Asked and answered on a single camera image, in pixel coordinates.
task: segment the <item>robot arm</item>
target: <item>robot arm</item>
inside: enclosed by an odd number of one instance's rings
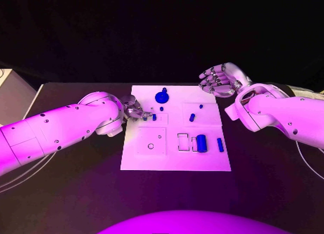
[[[121,100],[95,92],[77,104],[0,127],[0,175],[83,141],[95,131],[115,136],[122,132],[124,119],[151,114],[134,95]]]
[[[232,120],[242,120],[249,130],[257,132],[274,126],[290,139],[324,149],[324,100],[290,97],[275,85],[254,84],[232,63],[209,69],[200,78],[206,78],[202,89],[218,97],[238,93],[226,112]]]

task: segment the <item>blue object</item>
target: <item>blue object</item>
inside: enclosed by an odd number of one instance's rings
[[[218,138],[218,143],[219,143],[220,152],[225,152],[222,138]]]
[[[199,135],[196,141],[197,141],[197,151],[200,153],[206,153],[209,151],[206,135]]]
[[[155,100],[158,103],[164,104],[170,100],[170,95],[167,93],[167,88],[163,89],[163,92],[157,93]]]
[[[192,116],[190,116],[190,122],[194,122],[194,119],[196,119],[196,114],[192,114]]]

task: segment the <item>black curtain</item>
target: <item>black curtain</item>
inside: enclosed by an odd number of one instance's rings
[[[324,6],[267,1],[0,1],[0,67],[31,83],[257,82],[324,89]]]

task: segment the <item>robotic hand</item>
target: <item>robotic hand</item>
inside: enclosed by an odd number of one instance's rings
[[[77,104],[0,127],[0,175],[85,140],[93,132],[114,137],[127,119],[153,116],[134,95],[89,94]]]
[[[254,83],[231,62],[209,69],[200,78],[200,88],[216,97],[238,94],[226,113],[249,130],[274,126],[290,139],[324,149],[324,100],[290,97],[274,84]]]

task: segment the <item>dark table surface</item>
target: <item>dark table surface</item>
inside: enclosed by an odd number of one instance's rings
[[[122,97],[132,84],[47,83],[28,117],[77,103],[95,91]],[[254,133],[231,120],[225,108],[233,101],[218,98],[232,172],[122,171],[127,126],[116,137],[93,134],[0,194],[0,233],[93,234],[138,215],[167,210],[225,212],[294,233],[324,233],[324,180],[278,129]],[[324,154],[300,145],[324,175]]]

